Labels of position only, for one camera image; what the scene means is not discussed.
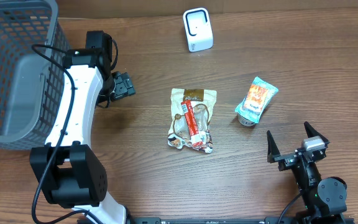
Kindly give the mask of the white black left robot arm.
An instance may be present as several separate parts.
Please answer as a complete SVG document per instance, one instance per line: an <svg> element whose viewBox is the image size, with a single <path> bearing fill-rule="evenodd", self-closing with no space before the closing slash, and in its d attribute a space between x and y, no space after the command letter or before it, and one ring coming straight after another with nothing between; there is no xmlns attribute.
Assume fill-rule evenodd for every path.
<svg viewBox="0 0 358 224"><path fill-rule="evenodd" d="M63 95L53 128L42 147L30 151L29 162L39 182L31 215L44 195L49 204L70 212L53 220L58 223L76 214L84 223L130 224L135 220L127 207L108 192L106 169L91 149L91 127L97 107L135 94L127 73L115 71L117 43L101 31L89 31L83 49L61 50L62 62L47 60L64 74Z"/></svg>

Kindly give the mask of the beige brown snack bag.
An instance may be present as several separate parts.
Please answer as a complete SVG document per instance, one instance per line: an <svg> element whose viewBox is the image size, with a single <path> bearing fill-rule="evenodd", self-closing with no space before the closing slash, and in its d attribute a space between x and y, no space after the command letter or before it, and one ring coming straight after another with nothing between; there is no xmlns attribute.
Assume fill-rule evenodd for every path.
<svg viewBox="0 0 358 224"><path fill-rule="evenodd" d="M216 99L215 90L172 89L172 122L167 136L168 145L177 149L189 147L212 153L213 140L209 125Z"/></svg>

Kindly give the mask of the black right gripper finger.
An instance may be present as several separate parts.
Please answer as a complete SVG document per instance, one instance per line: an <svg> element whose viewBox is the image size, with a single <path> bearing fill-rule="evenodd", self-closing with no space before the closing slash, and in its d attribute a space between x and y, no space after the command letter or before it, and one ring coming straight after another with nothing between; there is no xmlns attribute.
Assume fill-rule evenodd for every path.
<svg viewBox="0 0 358 224"><path fill-rule="evenodd" d="M309 122L305 121L304 127L305 127L306 134L309 138L319 136L325 144L330 143L330 141L326 137L324 137L322 134L320 134L317 130L315 130L315 128L313 128Z"/></svg>
<svg viewBox="0 0 358 224"><path fill-rule="evenodd" d="M278 150L278 147L270 131L267 131L267 143L268 143L267 162L274 163L276 162L276 158L281 156L281 153Z"/></svg>

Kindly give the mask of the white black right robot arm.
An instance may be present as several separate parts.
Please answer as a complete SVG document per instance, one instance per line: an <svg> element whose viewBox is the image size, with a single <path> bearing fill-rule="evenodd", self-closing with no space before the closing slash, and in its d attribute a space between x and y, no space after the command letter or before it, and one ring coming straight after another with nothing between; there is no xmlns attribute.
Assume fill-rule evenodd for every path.
<svg viewBox="0 0 358 224"><path fill-rule="evenodd" d="M267 162L277 163L280 171L291 170L299 194L270 223L353 223L344 218L347 210L347 184L339 177L323 179L316 163L326 157L330 141L304 122L307 138L292 154L282 155L267 131Z"/></svg>

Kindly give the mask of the teal orange snack packet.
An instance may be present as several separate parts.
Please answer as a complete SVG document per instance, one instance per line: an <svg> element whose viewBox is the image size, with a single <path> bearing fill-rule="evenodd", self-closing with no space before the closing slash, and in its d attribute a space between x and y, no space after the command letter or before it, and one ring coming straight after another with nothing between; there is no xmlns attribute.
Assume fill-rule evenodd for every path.
<svg viewBox="0 0 358 224"><path fill-rule="evenodd" d="M255 77L248 93L243 101L237 105L234 111L257 124L259 123L264 109L277 93L277 87L259 77Z"/></svg>

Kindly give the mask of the red snack stick packet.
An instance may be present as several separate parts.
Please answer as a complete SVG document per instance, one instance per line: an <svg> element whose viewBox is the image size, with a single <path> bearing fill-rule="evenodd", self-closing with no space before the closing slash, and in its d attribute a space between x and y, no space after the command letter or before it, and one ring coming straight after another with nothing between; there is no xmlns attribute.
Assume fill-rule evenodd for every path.
<svg viewBox="0 0 358 224"><path fill-rule="evenodd" d="M184 112L186 123L190 134L192 147L199 147L206 143L206 133L198 129L193 107L190 100L182 101L181 108Z"/></svg>

